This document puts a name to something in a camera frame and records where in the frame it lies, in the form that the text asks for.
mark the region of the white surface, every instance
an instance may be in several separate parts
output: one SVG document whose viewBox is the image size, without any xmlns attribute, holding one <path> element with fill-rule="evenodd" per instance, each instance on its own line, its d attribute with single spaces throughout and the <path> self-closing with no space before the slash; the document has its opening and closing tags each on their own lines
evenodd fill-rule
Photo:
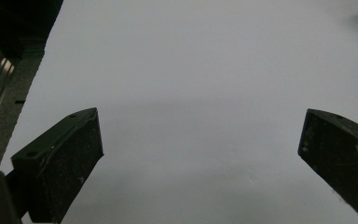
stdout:
<svg viewBox="0 0 358 224">
<path fill-rule="evenodd" d="M 93 106 L 63 223 L 358 223 L 296 154 L 307 108 L 358 122 L 358 0 L 65 0 L 1 169 Z"/>
</svg>

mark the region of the white paper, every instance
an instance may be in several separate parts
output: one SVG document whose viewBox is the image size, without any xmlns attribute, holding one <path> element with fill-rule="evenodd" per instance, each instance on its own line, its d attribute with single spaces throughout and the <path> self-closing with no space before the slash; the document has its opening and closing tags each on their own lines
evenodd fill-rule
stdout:
<svg viewBox="0 0 358 224">
<path fill-rule="evenodd" d="M 296 153 L 307 108 L 358 122 L 358 0 L 65 0 L 1 170 L 94 106 L 63 223 L 358 223 Z"/>
</svg>

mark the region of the white table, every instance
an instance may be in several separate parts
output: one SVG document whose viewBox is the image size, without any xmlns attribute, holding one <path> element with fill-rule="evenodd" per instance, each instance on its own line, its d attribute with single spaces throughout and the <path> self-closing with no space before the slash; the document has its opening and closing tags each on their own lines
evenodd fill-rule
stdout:
<svg viewBox="0 0 358 224">
<path fill-rule="evenodd" d="M 94 106 L 63 223 L 358 223 L 296 153 L 307 108 L 358 122 L 358 0 L 65 0 L 1 170 Z"/>
</svg>

